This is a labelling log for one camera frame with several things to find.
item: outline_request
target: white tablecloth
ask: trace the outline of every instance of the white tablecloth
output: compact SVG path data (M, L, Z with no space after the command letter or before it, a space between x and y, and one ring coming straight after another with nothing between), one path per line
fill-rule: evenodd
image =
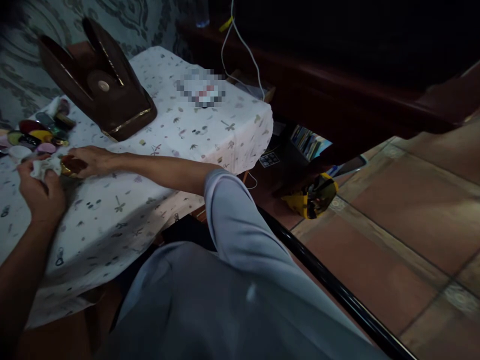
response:
M69 139L72 146L96 145L118 153L215 163L234 174L253 168L272 134L268 104L225 83L226 97L220 106L195 108L174 83L197 65L159 46L138 54L130 63L156 104L156 119L128 140L113 143L72 104L69 117L77 122ZM89 306L78 295L115 278L140 256L159 231L204 203L201 196L160 187L132 173L66 180L70 207L55 236L28 327ZM30 212L18 191L19 181L10 158L2 158L0 263L30 221Z

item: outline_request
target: white cable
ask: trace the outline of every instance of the white cable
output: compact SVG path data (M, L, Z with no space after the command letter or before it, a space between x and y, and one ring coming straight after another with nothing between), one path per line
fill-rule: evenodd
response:
M232 75L230 75L228 72L227 72L227 69L225 67L225 62L224 62L224 48L225 48L225 44L227 43L227 39L229 38L229 35L230 35L230 30L232 30L232 26L230 25L228 27L228 31L226 32L226 36L225 36L225 40L223 41L223 45L221 46L221 52L220 52L220 57L221 57L221 64L223 65L223 70L225 71L225 74L229 77L229 78L232 78L233 80L236 80L237 82L239 82L240 84L242 84L245 89L248 90L248 92L254 97L255 95L253 94L253 92L248 88L247 85L245 85L242 81L240 81L239 79L233 77Z
M238 35L238 38L240 39L241 43L246 47L246 49L248 50L248 53L250 54L250 57L253 61L253 64L255 65L255 68L256 68L256 74L257 74L257 78L258 78L258 86L260 86L260 90L261 90L261 95L262 95L262 101L265 101L265 92L264 92L264 88L262 87L262 82L260 81L260 69L259 69L259 66L257 65L257 62L255 61L255 58L254 58L254 55L252 54L252 51L250 50L249 46L247 45L247 43L244 41L244 39L242 38L242 36L240 35L240 32L239 32L239 29L237 28L237 25L235 24L235 19L234 19L234 0L231 0L231 8L230 8L230 16L231 16L231 25L228 27L228 31L226 33L226 36L225 36L225 40L223 41L223 45L221 46L221 52L220 52L220 57L221 57L221 64L223 65L223 70L225 71L225 74L229 77L229 78L232 78L236 81L238 81L240 84L242 84L247 90L248 92L254 96L254 94L250 91L250 89L247 87L247 85L245 85L243 82L241 82L240 80L234 78L233 76L231 76L228 72L227 72L227 68L225 67L225 63L224 63L224 48L225 48L225 44L227 43L227 39L229 38L229 35L230 35L230 30L232 30L232 27L235 28L235 31L236 31L236 34Z
M255 188L257 187L257 185L259 184L259 182L257 181L256 178L254 178L254 176L252 175L252 173L251 173L250 171L248 172L248 175L250 175L251 178L252 178L253 180L255 180L255 186L254 186L254 187L247 187L246 189L247 189L247 190L255 189Z

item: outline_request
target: gray sleeve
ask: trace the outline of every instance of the gray sleeve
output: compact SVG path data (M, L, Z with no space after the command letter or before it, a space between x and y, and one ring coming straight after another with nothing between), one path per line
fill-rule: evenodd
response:
M208 227L221 260L277 284L367 340L295 264L238 177L223 169L212 171L205 181L204 197Z

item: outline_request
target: right hand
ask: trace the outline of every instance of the right hand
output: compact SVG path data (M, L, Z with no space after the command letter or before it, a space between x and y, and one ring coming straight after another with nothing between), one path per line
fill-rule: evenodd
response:
M103 176L112 173L115 171L115 160L120 155L96 146L72 148L68 154L86 162L87 164L87 167L77 175L80 179L95 175Z

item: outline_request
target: person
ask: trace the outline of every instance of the person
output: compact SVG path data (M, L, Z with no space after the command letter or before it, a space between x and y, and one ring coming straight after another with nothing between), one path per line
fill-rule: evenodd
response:
M80 178L127 171L203 195L217 250L191 241L156 250L136 275L96 358L385 359L295 264L235 175L215 164L94 146L70 154L87 163ZM18 167L31 222L0 267L1 345L10 354L66 209L59 177L48 172L44 187L30 177L31 169L31 161Z

